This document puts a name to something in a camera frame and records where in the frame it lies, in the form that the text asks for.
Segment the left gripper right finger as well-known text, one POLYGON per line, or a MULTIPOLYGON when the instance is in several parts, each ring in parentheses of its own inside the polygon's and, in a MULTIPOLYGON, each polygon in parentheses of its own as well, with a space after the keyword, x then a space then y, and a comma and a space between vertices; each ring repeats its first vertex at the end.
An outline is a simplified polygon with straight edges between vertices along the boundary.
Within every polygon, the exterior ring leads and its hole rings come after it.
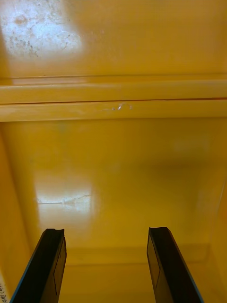
POLYGON ((168 228, 149 228, 147 258, 157 303, 204 302, 168 228))

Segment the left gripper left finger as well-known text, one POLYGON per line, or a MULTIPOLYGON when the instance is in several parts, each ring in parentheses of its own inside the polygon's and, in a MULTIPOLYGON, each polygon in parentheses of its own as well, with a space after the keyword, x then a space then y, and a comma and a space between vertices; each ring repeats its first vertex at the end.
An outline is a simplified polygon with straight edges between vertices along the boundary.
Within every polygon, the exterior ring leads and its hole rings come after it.
POLYGON ((46 229, 12 295, 11 303, 57 303, 67 250, 64 230, 46 229))

